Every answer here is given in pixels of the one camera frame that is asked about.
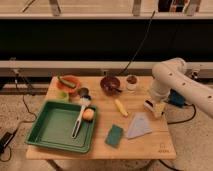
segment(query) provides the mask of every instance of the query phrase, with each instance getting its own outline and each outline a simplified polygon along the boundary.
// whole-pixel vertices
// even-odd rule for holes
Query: yellow banana
[[[116,104],[118,110],[120,111],[120,113],[121,113],[123,116],[127,117],[127,116],[128,116],[128,112],[126,111],[126,109],[124,108],[124,106],[123,106],[123,104],[120,102],[120,100],[115,99],[115,104]]]

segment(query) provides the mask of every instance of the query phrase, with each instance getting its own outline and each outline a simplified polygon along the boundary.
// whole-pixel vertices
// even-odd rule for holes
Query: cup
[[[130,91],[135,91],[138,86],[138,77],[136,75],[128,75],[126,77],[126,88]]]

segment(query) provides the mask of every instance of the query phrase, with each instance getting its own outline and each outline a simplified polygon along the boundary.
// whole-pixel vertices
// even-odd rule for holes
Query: sponge
[[[117,125],[112,125],[112,128],[108,132],[105,143],[116,148],[119,144],[119,141],[123,135],[123,129]]]
[[[185,99],[175,90],[171,90],[169,95],[169,103],[182,108],[184,106]]]

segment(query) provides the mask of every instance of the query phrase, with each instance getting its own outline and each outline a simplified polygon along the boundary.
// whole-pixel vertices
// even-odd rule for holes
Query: power strip
[[[4,153],[4,149],[7,148],[10,141],[13,139],[15,134],[6,132],[4,136],[0,139],[0,154]]]

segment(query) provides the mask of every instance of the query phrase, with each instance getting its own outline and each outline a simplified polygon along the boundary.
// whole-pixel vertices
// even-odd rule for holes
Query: green tray
[[[72,138],[74,123],[81,106],[77,104],[46,101],[29,132],[26,143],[41,147],[86,153],[90,149],[97,108],[92,122],[82,120],[79,133]]]

